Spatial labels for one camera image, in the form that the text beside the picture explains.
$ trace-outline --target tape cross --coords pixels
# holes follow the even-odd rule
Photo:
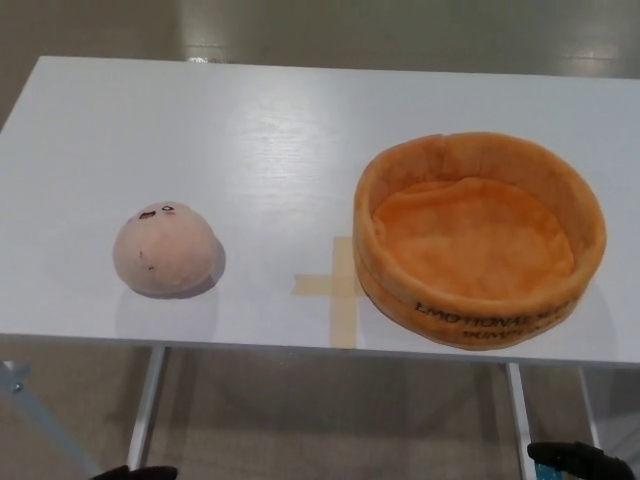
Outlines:
[[[353,262],[351,237],[333,239],[331,275],[294,275],[293,295],[330,296],[330,345],[356,348],[358,341],[358,296],[364,295]]]

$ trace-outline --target tabletop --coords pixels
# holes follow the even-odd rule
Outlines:
[[[489,130],[555,151],[598,196],[609,241],[586,296],[488,352],[433,343],[359,297],[353,347],[634,365],[639,123],[632,80],[43,57],[0,133],[0,335],[330,348],[331,298],[295,279],[330,278],[365,165],[418,136]],[[200,212],[223,247],[200,296],[149,299],[115,274],[118,229],[163,200]]]

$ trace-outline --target pink plush toy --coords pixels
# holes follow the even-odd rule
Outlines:
[[[118,276],[145,294],[185,292],[212,273],[218,244],[211,227],[187,205],[148,206],[120,229],[113,247]]]

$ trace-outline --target plush bowl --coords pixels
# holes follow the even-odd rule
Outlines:
[[[469,350],[571,314],[600,265],[598,201],[564,160],[497,133],[433,135],[378,155],[354,204],[358,278],[390,319]]]
[[[197,287],[210,277],[217,255],[218,243],[207,221],[178,202],[140,210],[123,225],[113,246],[120,279],[149,295]]]

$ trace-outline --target floor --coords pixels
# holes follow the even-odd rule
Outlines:
[[[635,0],[0,0],[0,127],[39,55],[640,78],[639,27]],[[105,467],[125,461],[148,355],[0,343]],[[575,370],[524,376],[534,438],[588,441]],[[2,404],[0,425],[2,478],[83,478]],[[148,463],[184,480],[519,478],[501,366],[278,350],[172,351]]]

